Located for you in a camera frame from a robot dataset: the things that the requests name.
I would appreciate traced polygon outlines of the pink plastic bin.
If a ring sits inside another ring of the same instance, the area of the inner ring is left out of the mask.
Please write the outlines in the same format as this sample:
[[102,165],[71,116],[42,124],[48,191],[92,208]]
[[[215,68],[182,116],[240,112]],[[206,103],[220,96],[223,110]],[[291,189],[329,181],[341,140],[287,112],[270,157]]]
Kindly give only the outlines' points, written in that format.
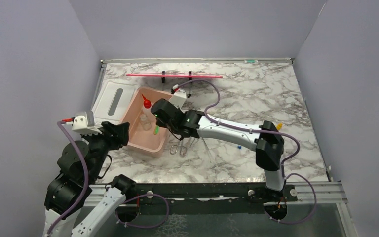
[[121,123],[130,123],[128,149],[154,158],[162,156],[170,132],[166,128],[159,128],[157,134],[154,133],[155,116],[148,116],[151,127],[144,129],[147,125],[142,125],[140,116],[144,113],[145,98],[154,103],[161,98],[168,100],[171,97],[172,95],[168,92],[150,87],[139,87],[136,90],[121,120]]

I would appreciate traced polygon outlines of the metal crucible tongs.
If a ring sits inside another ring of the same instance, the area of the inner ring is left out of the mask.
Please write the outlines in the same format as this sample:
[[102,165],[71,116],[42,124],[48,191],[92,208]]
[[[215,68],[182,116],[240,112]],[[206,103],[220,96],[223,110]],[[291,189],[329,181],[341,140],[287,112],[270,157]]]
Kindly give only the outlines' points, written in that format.
[[190,148],[191,139],[188,139],[187,141],[179,141],[177,144],[172,145],[169,154],[175,155],[178,154],[181,157],[185,157],[188,153],[188,150]]

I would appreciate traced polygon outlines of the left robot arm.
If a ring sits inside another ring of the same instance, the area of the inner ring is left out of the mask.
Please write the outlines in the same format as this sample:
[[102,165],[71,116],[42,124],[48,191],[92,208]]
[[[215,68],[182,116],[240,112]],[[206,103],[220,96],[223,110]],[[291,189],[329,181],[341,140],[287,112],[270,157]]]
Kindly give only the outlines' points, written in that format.
[[69,140],[57,164],[60,172],[49,184],[45,197],[45,237],[92,237],[110,214],[137,195],[136,182],[118,175],[108,184],[106,193],[94,209],[78,224],[86,199],[92,192],[109,151],[119,150],[129,141],[130,123],[102,123],[97,133],[75,141],[59,121],[58,127]]

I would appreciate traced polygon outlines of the small orange cap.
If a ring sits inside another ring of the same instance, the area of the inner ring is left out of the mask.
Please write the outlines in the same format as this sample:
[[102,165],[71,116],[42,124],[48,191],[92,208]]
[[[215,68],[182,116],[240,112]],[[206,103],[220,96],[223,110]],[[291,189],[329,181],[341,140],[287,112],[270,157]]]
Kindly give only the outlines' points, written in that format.
[[276,129],[277,129],[278,131],[280,131],[281,128],[282,128],[282,126],[283,126],[283,124],[282,124],[282,123],[279,123],[279,124],[277,125]]

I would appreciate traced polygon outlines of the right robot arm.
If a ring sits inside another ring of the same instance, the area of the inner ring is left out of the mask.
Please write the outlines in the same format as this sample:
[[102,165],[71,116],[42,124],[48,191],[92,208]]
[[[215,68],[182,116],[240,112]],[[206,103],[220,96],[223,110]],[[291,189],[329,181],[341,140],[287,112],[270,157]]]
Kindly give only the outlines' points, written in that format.
[[230,122],[212,117],[206,112],[188,110],[182,112],[171,102],[160,99],[152,105],[151,113],[156,125],[168,129],[179,140],[184,138],[212,138],[234,143],[255,152],[256,165],[264,170],[265,190],[269,200],[277,201],[285,194],[285,172],[282,160],[285,138],[299,141],[281,133],[270,121],[261,125]]

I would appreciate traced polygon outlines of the metal tweezers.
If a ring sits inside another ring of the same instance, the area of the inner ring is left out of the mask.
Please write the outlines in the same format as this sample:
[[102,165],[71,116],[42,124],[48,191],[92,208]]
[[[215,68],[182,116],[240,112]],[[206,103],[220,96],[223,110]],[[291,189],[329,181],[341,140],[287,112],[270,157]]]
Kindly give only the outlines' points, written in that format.
[[210,149],[209,149],[209,147],[208,147],[208,145],[207,145],[207,142],[205,141],[204,138],[201,138],[201,139],[202,139],[203,144],[204,144],[204,146],[205,146],[206,153],[207,153],[208,158],[209,158],[209,162],[210,162],[210,163],[213,163],[213,158],[214,158],[214,157],[212,156],[212,153],[211,153],[211,151],[210,151]]

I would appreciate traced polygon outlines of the wash bottle red cap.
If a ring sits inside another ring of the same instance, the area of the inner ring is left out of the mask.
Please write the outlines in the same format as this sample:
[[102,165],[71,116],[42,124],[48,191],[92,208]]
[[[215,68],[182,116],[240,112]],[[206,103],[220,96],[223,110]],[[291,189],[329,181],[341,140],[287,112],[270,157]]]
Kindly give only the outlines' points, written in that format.
[[147,116],[149,122],[155,122],[155,116],[151,113],[151,101],[144,94],[141,94],[141,96],[144,100],[142,106],[143,113]]

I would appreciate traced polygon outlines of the black base frame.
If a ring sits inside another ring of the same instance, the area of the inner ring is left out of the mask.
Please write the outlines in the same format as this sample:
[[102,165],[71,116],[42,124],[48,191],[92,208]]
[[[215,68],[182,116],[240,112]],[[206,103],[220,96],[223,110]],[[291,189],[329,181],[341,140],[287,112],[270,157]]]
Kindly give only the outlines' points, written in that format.
[[282,194],[272,194],[265,184],[256,183],[139,183],[127,199],[114,210],[121,214],[264,214],[281,217],[292,206],[347,203],[340,182],[291,182]]

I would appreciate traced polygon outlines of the white bin lid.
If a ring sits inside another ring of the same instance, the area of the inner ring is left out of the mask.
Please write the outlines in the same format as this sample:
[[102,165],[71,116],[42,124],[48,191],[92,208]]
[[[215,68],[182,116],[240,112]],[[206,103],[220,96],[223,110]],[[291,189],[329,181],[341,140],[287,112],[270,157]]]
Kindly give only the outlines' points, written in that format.
[[96,126],[108,121],[119,124],[133,98],[137,85],[108,80],[103,82],[91,111]]

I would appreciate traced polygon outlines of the small glass jar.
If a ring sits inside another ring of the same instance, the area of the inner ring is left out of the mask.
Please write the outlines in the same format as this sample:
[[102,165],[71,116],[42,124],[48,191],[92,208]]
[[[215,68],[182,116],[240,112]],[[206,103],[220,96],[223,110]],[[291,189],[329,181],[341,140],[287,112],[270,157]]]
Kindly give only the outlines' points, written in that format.
[[152,125],[151,125],[151,122],[150,122],[150,120],[146,114],[141,114],[139,116],[139,119],[140,119],[140,125],[141,125],[143,130],[147,131],[147,130],[151,129]]

